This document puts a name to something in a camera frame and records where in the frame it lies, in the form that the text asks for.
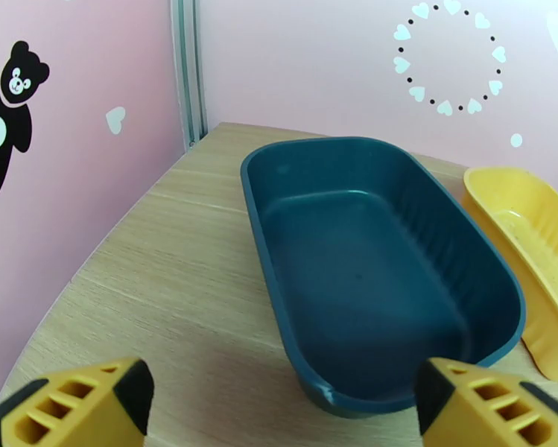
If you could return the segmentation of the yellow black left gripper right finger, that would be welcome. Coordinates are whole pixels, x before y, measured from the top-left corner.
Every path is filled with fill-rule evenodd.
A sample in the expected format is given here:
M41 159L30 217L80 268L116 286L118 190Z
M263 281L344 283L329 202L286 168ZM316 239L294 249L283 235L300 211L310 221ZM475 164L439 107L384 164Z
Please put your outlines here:
M414 393L424 446L558 446L558 400L518 375L429 358Z

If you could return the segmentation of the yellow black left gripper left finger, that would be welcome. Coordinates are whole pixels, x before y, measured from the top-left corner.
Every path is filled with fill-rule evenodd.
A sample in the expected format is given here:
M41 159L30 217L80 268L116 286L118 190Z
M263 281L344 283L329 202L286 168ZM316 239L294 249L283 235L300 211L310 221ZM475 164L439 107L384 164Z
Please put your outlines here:
M0 446L143 446L153 395L137 357L49 373L0 402Z

